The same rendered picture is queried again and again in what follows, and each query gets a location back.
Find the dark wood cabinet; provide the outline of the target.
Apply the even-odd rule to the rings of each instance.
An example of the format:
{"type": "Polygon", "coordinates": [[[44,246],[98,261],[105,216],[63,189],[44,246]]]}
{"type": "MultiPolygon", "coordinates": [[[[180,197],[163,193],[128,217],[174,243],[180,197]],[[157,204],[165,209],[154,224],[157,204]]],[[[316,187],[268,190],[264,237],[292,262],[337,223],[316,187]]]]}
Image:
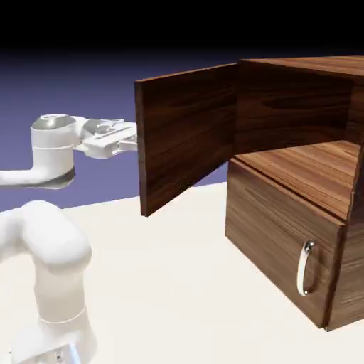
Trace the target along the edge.
{"type": "Polygon", "coordinates": [[[328,331],[364,319],[364,55],[241,60],[233,158],[344,224],[328,331]]]}

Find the plain dark wood cabinet door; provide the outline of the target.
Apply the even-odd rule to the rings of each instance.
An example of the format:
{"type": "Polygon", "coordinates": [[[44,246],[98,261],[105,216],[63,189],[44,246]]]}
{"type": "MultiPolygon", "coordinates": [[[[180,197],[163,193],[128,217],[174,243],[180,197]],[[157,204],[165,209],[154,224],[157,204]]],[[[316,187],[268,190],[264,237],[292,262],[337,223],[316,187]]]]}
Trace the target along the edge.
{"type": "Polygon", "coordinates": [[[134,83],[143,216],[232,156],[236,80],[231,63],[134,83]]]}

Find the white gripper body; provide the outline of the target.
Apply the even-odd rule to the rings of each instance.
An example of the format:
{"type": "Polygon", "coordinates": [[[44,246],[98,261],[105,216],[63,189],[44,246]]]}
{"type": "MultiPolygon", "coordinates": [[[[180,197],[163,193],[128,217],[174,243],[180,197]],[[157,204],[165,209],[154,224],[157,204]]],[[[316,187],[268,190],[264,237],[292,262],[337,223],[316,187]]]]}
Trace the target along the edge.
{"type": "Polygon", "coordinates": [[[120,141],[137,142],[137,125],[134,122],[88,122],[82,129],[76,151],[94,159],[108,159],[120,151],[120,141]]]}

